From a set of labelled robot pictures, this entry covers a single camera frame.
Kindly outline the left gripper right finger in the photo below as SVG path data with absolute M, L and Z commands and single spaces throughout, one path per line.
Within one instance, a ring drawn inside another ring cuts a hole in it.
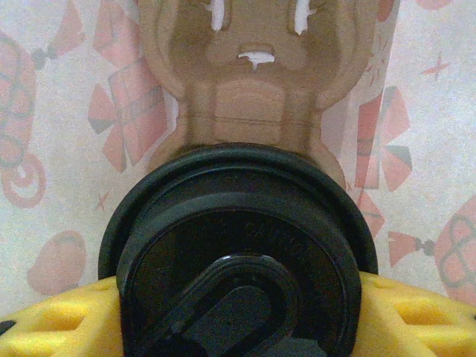
M 474 356 L 475 308 L 362 272 L 353 356 Z

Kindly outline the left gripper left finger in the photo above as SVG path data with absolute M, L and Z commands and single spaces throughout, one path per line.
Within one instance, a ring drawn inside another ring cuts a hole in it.
M 115 277 L 1 318 L 2 356 L 122 356 Z

